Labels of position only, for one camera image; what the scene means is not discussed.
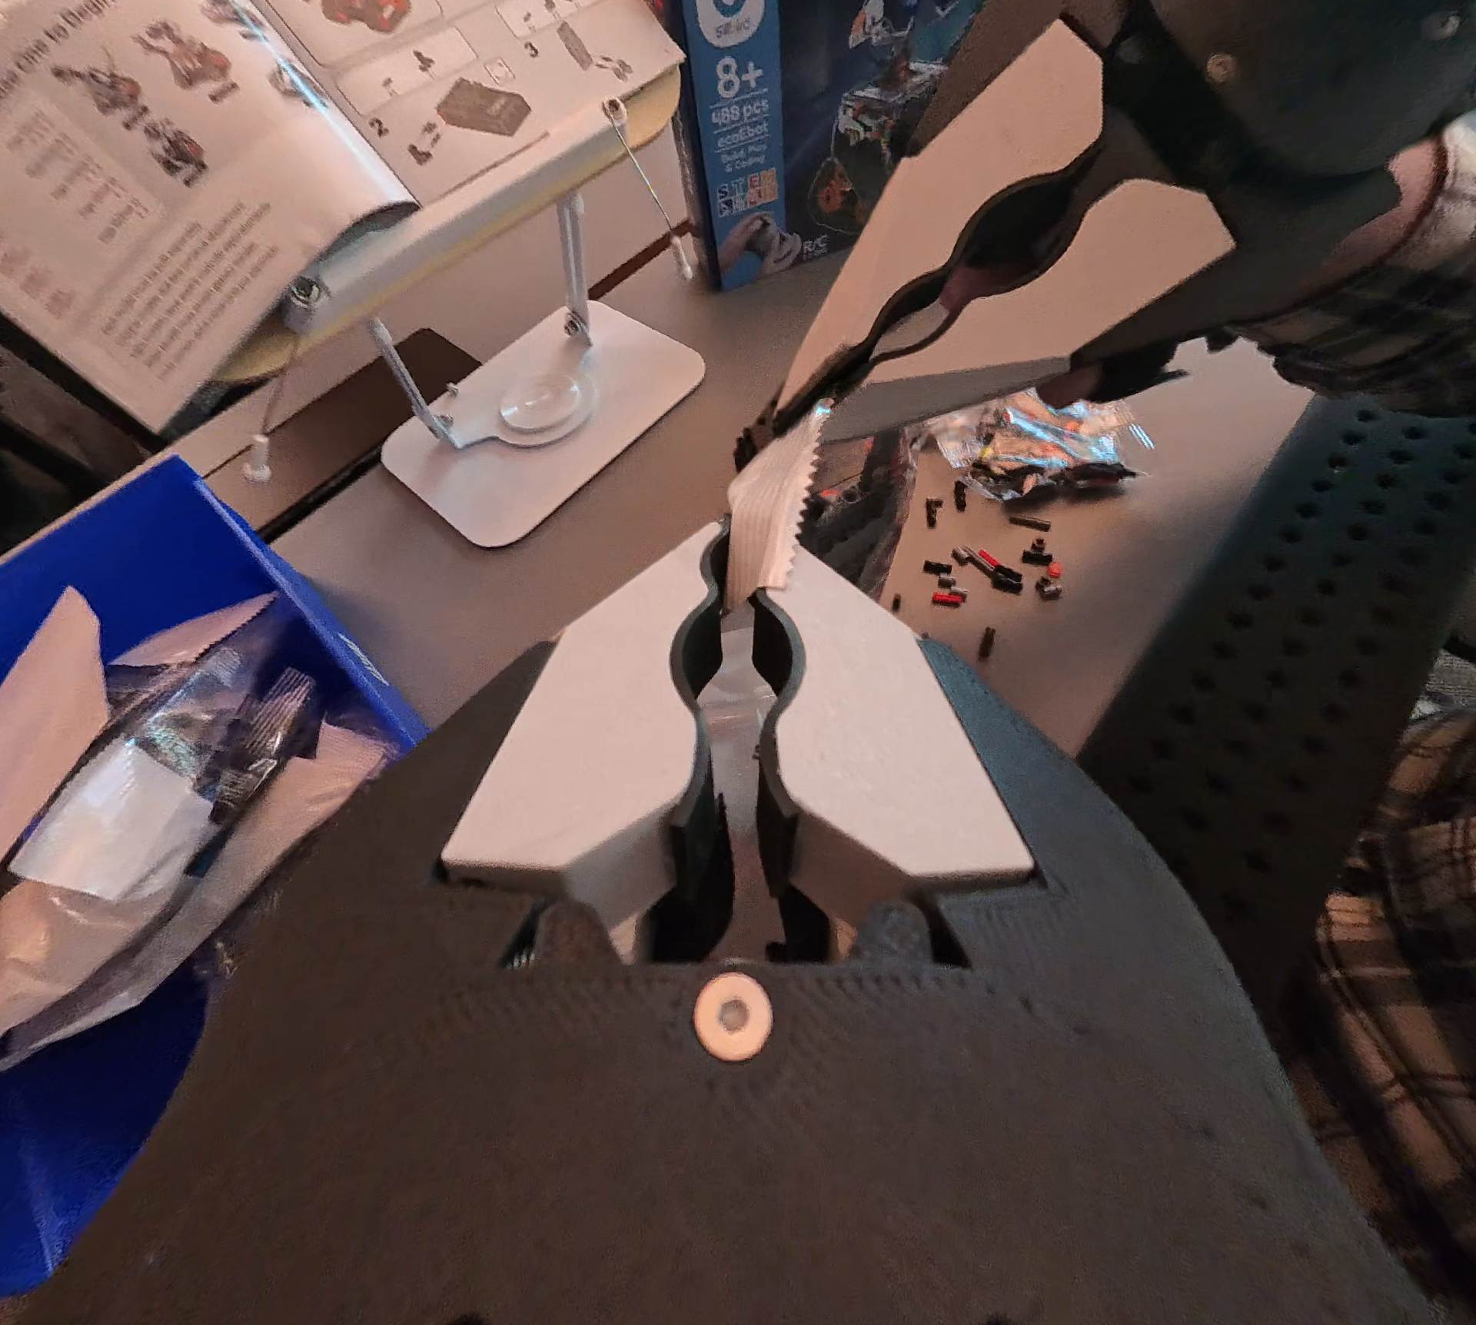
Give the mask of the white book stand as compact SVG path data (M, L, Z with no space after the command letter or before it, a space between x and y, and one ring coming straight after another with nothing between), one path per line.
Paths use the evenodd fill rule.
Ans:
M492 177L476 177L433 212L324 264L293 289L286 319L253 337L262 359L250 367L275 369L271 381L281 383L306 351L352 329L395 360L402 337L383 316L388 298L462 260L481 264L492 298L512 298L515 282L492 269L492 244L552 208L564 301L432 408L402 381L422 423L402 423L379 449L379 465L397 485L471 543L521 542L704 380L697 351L595 298L583 264L583 187L617 164L644 176L639 153L671 120L677 87L680 75L670 71L633 102L608 99L515 158L508 187L494 194ZM315 399L293 408L286 419ZM290 498L271 485L271 444L286 419L262 417L250 447L206 476L258 534L285 523L320 488Z

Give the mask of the building instruction booklet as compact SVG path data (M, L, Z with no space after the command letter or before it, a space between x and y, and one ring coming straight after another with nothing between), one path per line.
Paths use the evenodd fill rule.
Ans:
M160 432L619 158L648 0L4 0L4 316Z

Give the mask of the blue plastic bin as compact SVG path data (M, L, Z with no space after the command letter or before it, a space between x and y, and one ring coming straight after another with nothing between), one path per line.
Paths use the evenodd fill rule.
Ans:
M428 735L315 584L175 456L4 560L4 672L66 587L99 617L106 659L186 618L276 593L290 617L286 659L320 681L333 709L361 711L395 756ZM4 1296L55 1274L169 1108L206 1020L206 983L192 965L134 1010L4 1073Z

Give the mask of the person's plaid clothing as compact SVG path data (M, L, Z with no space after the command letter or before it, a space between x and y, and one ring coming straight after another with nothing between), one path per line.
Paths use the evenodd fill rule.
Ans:
M1475 1310L1475 709L1410 725L1317 931L1317 1134L1433 1293Z

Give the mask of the blue robot kit box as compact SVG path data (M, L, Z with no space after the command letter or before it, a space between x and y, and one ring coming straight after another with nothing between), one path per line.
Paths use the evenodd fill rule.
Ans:
M704 278L846 252L988 0L654 0L685 52L673 140Z

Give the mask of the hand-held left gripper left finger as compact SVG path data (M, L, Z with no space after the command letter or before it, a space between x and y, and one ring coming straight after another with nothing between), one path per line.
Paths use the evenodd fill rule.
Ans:
M733 913L728 815L699 693L724 666L728 523L711 523L555 640L441 867L570 900L654 962L703 962Z

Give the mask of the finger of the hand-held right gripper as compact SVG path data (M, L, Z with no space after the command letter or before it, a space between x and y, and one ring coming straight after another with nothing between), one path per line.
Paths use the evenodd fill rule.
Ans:
M786 376L786 405L837 356L888 329L888 310L947 271L975 213L1006 187L1062 172L1102 133L1102 62L1051 22L1006 69L904 158Z
M822 436L855 441L1051 381L1073 369L1082 349L1231 247L1202 190L1125 180L1088 208L1063 254L1032 282L961 312L933 303L888 329L864 380L835 399Z

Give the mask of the crumpled white plastic bag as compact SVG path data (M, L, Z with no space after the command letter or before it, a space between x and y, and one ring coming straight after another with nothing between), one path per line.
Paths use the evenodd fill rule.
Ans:
M206 801L116 721L137 681L214 645L264 651L276 675L293 666L286 628L264 593L106 659L99 617L66 587L4 672L5 1073L156 996L395 758L317 681L315 739L214 840Z

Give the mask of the clear plastic parts bag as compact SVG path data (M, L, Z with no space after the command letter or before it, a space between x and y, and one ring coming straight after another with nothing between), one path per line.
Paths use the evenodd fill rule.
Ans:
M1153 438L1122 401L1063 410L1035 391L935 417L928 436L974 493L1011 503L1055 488L1117 485Z

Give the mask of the black studded mat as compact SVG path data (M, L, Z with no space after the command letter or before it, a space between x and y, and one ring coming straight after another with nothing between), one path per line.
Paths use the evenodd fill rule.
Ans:
M1317 399L1079 753L1262 1020L1315 947L1472 574L1475 417Z

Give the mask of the group of black connector pins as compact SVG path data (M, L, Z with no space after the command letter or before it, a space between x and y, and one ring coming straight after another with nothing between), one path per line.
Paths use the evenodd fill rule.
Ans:
M1011 560L1001 560L999 554L988 552L991 557L996 557L1001 561L1001 566L996 573L983 573L979 564L974 564L966 557L966 546L953 546L947 560L924 560L921 573L933 581L933 591L929 591L929 606L939 609L939 610L951 610L959 614L962 610L969 603L962 603L961 609L942 609L933 603L933 593L938 591L956 591L956 593L969 593L969 584L962 582L961 573L975 573L982 574L982 581L987 581L988 591L1004 593L1004 595L1022 595L1026 593L1026 569L1035 569L1039 578L1032 581L1039 595L1042 601L1058 601L1062 597L1062 581L1048 581L1045 566L1055 560L1054 550L1045 543L1048 532L1054 532L1054 523L1042 515L1009 515L1006 519L1009 525L1017 525L1022 532L1032 532L1030 542L1022 546L1019 552L1019 564L1014 564Z

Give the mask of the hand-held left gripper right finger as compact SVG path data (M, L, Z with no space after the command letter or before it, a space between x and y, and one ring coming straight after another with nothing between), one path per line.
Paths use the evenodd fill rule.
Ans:
M1035 876L928 645L805 550L755 595L755 668L775 690L757 837L786 958L831 958L884 902Z

